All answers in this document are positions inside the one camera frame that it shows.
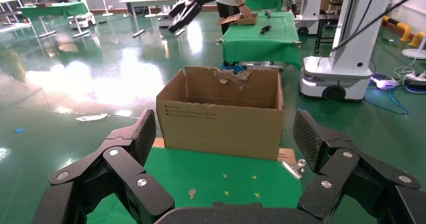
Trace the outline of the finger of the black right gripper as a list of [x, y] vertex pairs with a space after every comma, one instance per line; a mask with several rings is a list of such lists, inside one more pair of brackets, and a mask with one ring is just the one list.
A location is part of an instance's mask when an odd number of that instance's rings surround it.
[[200, 12], [198, 0], [178, 0], [169, 12], [170, 17], [194, 18]]
[[168, 31], [175, 33], [188, 25], [201, 12], [201, 9], [201, 5], [196, 2], [187, 3], [179, 1], [168, 14], [173, 19], [173, 23], [168, 27]]

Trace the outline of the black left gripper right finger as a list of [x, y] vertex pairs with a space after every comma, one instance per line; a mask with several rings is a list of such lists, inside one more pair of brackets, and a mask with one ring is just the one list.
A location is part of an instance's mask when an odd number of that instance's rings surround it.
[[363, 152], [344, 132], [297, 112], [293, 138], [316, 179], [297, 207], [328, 223], [349, 196], [378, 223], [425, 223], [425, 192], [411, 175]]

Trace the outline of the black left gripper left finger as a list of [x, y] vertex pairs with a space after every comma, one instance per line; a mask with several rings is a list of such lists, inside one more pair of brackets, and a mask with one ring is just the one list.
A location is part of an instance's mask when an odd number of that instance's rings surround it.
[[155, 114], [143, 111], [131, 126], [110, 132], [100, 147], [54, 173], [33, 223], [86, 223], [115, 195], [137, 223], [155, 223], [174, 209], [173, 197], [145, 169], [156, 138]]

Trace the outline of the bare person hand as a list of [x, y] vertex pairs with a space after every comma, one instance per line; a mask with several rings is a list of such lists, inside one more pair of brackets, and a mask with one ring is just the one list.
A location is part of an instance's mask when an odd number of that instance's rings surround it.
[[240, 13], [244, 16], [245, 19], [253, 18], [253, 14], [251, 10], [245, 5], [242, 4], [239, 6]]

